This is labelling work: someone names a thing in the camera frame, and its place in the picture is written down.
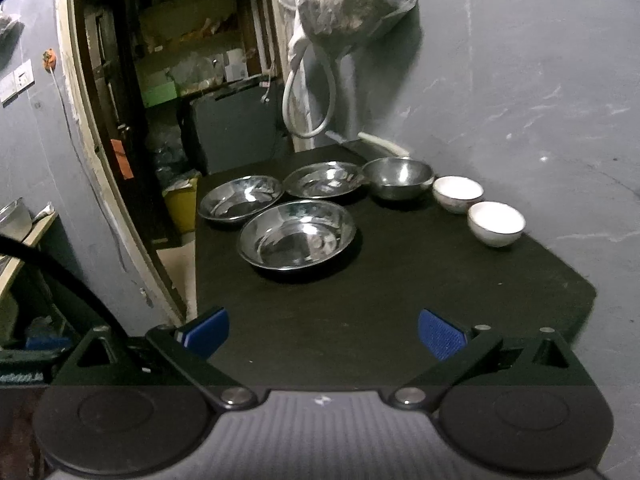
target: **blue pad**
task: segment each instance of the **blue pad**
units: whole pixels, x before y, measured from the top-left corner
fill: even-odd
[[[451,357],[466,346],[466,336],[429,310],[418,316],[418,337],[439,361]]]
[[[209,359],[229,337],[229,314],[224,308],[198,322],[185,325],[186,331],[178,329],[177,340],[187,350],[203,359]]]

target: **door frame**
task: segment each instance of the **door frame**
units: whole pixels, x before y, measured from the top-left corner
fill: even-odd
[[[78,124],[80,144],[88,170],[93,173],[97,182],[98,200],[102,202],[110,223],[140,274],[144,285],[141,293],[146,294],[154,305],[162,308],[174,325],[180,326],[185,322],[186,309],[183,304],[178,305],[172,296],[172,285],[162,280],[133,225],[100,141],[98,121],[92,109],[91,89],[87,85],[88,76],[82,71],[80,61],[82,56],[88,56],[86,41],[78,41],[78,31],[84,31],[84,22],[79,23],[79,20],[84,20],[84,12],[78,13],[75,0],[55,0],[55,7],[59,60],[65,75],[66,92]]]

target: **white logo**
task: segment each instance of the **white logo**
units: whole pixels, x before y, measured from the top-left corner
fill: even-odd
[[[319,397],[316,397],[314,399],[314,402],[318,405],[318,406],[324,406],[326,404],[328,404],[329,402],[332,402],[332,398],[331,397],[327,397],[326,395],[321,395]]]

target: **white hose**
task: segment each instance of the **white hose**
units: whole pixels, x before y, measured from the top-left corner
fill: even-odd
[[[291,63],[291,72],[289,73],[289,77],[287,77],[287,84],[284,87],[284,95],[282,98],[282,118],[284,120],[284,124],[287,127],[287,130],[289,130],[289,133],[295,135],[296,137],[299,137],[300,139],[310,139],[311,137],[315,137],[316,135],[323,133],[329,126],[329,122],[331,121],[335,112],[336,86],[334,72],[331,70],[331,62],[329,61],[329,57],[324,51],[324,48],[318,45],[315,45],[315,48],[316,57],[320,61],[322,68],[324,68],[326,80],[329,83],[329,107],[327,108],[324,120],[317,128],[311,130],[310,132],[297,131],[296,127],[293,124],[293,121],[291,120],[291,115],[289,112],[291,89],[293,88],[293,81],[298,74],[298,70],[300,70],[300,64],[302,63],[303,56],[297,56],[296,59]]]

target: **silver bolt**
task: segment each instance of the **silver bolt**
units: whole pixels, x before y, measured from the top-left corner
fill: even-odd
[[[427,395],[420,388],[414,388],[412,386],[407,388],[400,388],[396,391],[396,400],[402,404],[420,404]]]
[[[220,398],[229,406],[241,406],[242,404],[248,403],[253,396],[254,394],[252,394],[247,388],[243,388],[242,386],[233,386],[232,388],[227,388],[222,392]]]

